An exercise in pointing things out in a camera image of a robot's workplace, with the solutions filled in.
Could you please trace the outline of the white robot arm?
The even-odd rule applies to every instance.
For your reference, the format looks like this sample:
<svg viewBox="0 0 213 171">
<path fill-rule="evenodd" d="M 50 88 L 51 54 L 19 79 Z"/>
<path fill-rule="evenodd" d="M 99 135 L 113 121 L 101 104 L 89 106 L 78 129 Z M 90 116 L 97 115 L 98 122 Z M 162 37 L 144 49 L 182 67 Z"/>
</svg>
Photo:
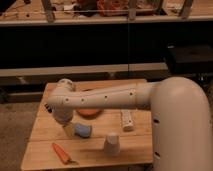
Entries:
<svg viewBox="0 0 213 171">
<path fill-rule="evenodd" d="M 58 122 L 79 108 L 148 109 L 152 114 L 153 171 L 213 171 L 213 121 L 208 98 L 194 81 L 170 77 L 76 91 L 62 79 L 47 104 Z"/>
</svg>

